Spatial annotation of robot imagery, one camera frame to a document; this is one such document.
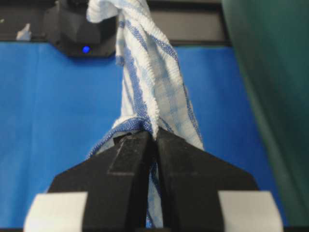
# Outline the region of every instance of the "blue stripe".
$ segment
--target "blue stripe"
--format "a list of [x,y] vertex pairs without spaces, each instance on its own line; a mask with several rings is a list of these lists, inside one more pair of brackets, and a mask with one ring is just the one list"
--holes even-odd
[[96,154],[100,148],[108,141],[112,138],[112,136],[116,133],[116,132],[120,132],[120,131],[141,131],[141,130],[145,130],[145,131],[152,131],[151,129],[151,124],[145,120],[144,118],[140,118],[140,117],[134,117],[134,118],[130,118],[126,121],[124,121],[123,123],[119,124],[118,126],[112,128],[104,137],[103,139],[101,139],[89,152],[88,154],[88,158],[90,158],[91,156],[93,156],[94,154]]
[[148,206],[147,206],[147,214],[146,214],[146,228],[155,228],[154,221],[149,213]]
[[161,188],[160,188],[159,180],[156,177],[156,170],[157,170],[157,163],[154,162],[152,163],[152,166],[151,166],[151,180],[154,183],[155,189],[161,198]]
[[120,28],[125,28],[125,23],[124,23],[124,21],[119,21],[119,27],[120,27]]
[[193,112],[193,110],[191,108],[190,100],[188,98],[188,93],[187,93],[187,90],[186,90],[184,84],[183,84],[183,90],[184,90],[184,94],[185,94],[185,100],[186,100],[186,103],[187,103],[187,110],[188,110],[189,119],[190,119],[190,121],[191,121],[191,123],[192,123],[192,125],[193,125],[193,127],[194,127],[194,129],[195,129],[195,131],[196,131],[196,133],[197,133],[201,143],[202,143],[202,135],[201,135],[201,132],[199,131],[199,128],[198,128],[198,125],[197,125],[197,120],[196,120],[196,118],[194,116],[194,112]]
[[132,83],[136,113],[139,117],[145,118],[145,120],[150,122],[149,116],[147,114],[147,106],[142,97],[140,82],[137,78],[137,70],[134,65],[134,58],[132,57],[131,51],[128,49],[128,47],[125,47],[125,63]]
[[147,44],[144,40],[144,38],[142,37],[142,35],[140,34],[140,31],[132,26],[131,22],[129,20],[126,20],[126,26],[127,28],[130,30],[130,32],[132,33],[132,35],[140,42],[140,44],[142,45],[142,47],[148,51],[147,49]]
[[115,56],[116,57],[116,64],[120,66],[125,65],[125,59],[122,56]]
[[168,129],[168,132],[174,133],[173,129],[169,126],[169,124],[161,117],[159,119],[164,123],[165,127]]
[[150,37],[153,39],[153,41],[155,41],[155,43],[157,45],[159,45],[163,51],[165,51],[167,54],[169,54],[171,57],[174,58],[174,60],[177,62],[178,64],[178,57],[177,57],[177,53],[175,52],[174,48],[172,48],[172,46],[170,46],[169,44],[163,42],[162,40],[157,39],[155,36],[150,35]]

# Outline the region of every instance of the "white tape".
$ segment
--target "white tape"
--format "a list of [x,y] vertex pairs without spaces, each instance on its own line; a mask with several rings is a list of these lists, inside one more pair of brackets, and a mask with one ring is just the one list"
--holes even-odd
[[24,232],[82,232],[87,192],[38,194]]
[[225,232],[283,232],[283,224],[268,191],[219,191]]

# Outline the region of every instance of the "black device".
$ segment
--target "black device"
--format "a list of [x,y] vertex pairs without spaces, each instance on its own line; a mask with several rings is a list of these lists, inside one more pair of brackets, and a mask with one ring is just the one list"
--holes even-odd
[[[148,0],[152,18],[172,45],[230,45],[220,0]],[[67,56],[108,57],[117,17],[92,24],[88,0],[2,0],[0,41],[16,41],[30,24],[29,42],[49,42]]]
[[[48,192],[88,192],[84,232],[223,232],[219,190],[258,190],[248,172],[159,129],[115,138],[115,145],[57,175]],[[164,228],[145,228],[148,175],[157,162]],[[19,232],[22,229],[0,229]],[[285,232],[308,228],[287,227]]]

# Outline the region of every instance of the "blue surface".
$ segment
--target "blue surface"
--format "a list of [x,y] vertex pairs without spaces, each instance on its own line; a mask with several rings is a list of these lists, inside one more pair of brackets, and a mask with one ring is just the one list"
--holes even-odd
[[[177,51],[205,149],[252,173],[282,213],[233,50]],[[44,43],[0,43],[0,54],[0,227],[21,227],[35,194],[119,117],[122,68]]]

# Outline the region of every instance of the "blue and white checkered towel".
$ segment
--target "blue and white checkered towel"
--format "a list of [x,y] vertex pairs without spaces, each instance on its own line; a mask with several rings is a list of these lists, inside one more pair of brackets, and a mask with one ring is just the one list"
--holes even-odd
[[[146,130],[156,139],[159,127],[203,149],[177,53],[151,19],[146,0],[90,0],[87,10],[90,22],[115,15],[119,16],[116,59],[124,68],[121,116],[89,156],[113,146],[111,138],[128,131]],[[147,225],[162,227],[157,173],[153,164]]]

